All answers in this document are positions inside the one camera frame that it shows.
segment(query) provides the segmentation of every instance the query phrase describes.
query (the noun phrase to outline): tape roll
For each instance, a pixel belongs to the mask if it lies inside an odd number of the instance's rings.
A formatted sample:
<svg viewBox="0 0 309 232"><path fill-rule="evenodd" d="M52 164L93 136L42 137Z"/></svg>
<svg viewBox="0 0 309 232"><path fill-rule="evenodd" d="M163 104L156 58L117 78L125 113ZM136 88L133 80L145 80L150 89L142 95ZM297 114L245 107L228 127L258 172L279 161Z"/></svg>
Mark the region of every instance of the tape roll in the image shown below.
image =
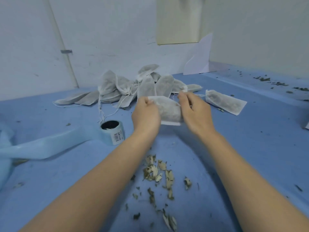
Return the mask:
<svg viewBox="0 0 309 232"><path fill-rule="evenodd" d="M108 145L118 145L125 140L125 132L121 121L110 120L100 125L104 142Z"/></svg>

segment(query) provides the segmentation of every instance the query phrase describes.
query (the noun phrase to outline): white sticker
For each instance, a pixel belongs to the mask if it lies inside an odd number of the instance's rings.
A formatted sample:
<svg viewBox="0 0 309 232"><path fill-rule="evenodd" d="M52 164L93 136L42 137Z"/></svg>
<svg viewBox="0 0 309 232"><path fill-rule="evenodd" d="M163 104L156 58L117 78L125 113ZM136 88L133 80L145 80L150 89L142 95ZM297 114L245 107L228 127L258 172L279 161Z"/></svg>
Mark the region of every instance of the white sticker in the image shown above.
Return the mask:
<svg viewBox="0 0 309 232"><path fill-rule="evenodd" d="M115 130L114 132L112 132L111 138L112 138L113 145L118 145L122 143L124 140L122 130L119 129L119 130Z"/></svg>

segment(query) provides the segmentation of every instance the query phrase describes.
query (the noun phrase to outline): person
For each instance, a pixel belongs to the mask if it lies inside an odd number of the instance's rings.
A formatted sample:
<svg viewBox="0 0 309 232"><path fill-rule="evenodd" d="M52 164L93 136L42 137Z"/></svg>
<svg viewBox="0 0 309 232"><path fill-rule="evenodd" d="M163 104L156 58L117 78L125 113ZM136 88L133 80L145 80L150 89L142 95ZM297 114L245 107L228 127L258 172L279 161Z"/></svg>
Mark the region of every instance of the person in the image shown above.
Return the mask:
<svg viewBox="0 0 309 232"><path fill-rule="evenodd" d="M184 122L206 146L244 232L309 231L309 220L253 169L214 128L210 105L180 93ZM133 134L94 169L36 215L20 232L97 232L151 147L160 128L158 108L138 99Z"/></svg>

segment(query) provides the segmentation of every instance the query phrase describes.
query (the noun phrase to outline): white wall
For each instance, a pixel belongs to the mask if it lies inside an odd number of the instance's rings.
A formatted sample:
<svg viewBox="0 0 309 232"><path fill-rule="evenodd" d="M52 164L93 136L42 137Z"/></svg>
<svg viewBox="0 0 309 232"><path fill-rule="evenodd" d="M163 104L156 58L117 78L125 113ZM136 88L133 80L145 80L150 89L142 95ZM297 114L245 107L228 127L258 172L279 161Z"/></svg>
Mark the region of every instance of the white wall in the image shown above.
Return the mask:
<svg viewBox="0 0 309 232"><path fill-rule="evenodd" d="M0 0L0 100L73 88L42 0Z"/></svg>
<svg viewBox="0 0 309 232"><path fill-rule="evenodd" d="M210 60L309 78L309 0L206 0Z"/></svg>
<svg viewBox="0 0 309 232"><path fill-rule="evenodd" d="M50 0L79 86L94 86L106 70L135 78L146 64L183 72L195 43L158 46L156 0Z"/></svg>

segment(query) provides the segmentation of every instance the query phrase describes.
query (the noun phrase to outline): blue tabletop surface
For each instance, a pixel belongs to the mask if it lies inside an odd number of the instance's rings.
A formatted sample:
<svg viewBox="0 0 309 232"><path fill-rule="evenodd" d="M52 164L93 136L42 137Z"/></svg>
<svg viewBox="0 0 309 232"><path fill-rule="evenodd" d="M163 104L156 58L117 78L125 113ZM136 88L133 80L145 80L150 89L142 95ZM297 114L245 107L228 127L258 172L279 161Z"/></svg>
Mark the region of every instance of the blue tabletop surface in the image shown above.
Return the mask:
<svg viewBox="0 0 309 232"><path fill-rule="evenodd" d="M272 86L271 83L253 79L254 75L262 75L262 72L243 70L244 76L240 77L239 70L231 67L230 70L207 74L178 74L175 78L186 84L203 86L199 92L202 94L205 89L214 89L248 102L238 116L212 107L216 129L263 177L309 216L309 130L302 128L309 121L309 103L300 101L308 99L308 94L292 89L305 82L287 78L291 85ZM274 82L282 78L273 75ZM293 94L285 93L287 90L293 91ZM52 101L76 91L0 102L1 118L15 131L13 144L29 142L81 125L97 124L97 105L60 108L52 104ZM133 132L131 113L134 105L126 110L120 109L108 119L122 121L126 137ZM103 104L102 109L106 115L115 111L111 104ZM0 191L0 231L20 229L114 148L92 140L50 159L31 160L15 167ZM165 180L157 187L154 182L142 181L141 164L135 181L129 182L120 195L102 231L168 231L162 214L156 213L148 202L149 187L155 192L157 208L164 208L165 203L168 204L165 210L176 218L178 231L241 231L207 151L185 125L161 126L149 153L167 161L168 169L172 169L175 200L167 198L167 191L162 187ZM184 189L185 176L192 181L188 191ZM132 193L138 194L139 198L134 199ZM134 221L133 215L138 212L141 216Z"/></svg>

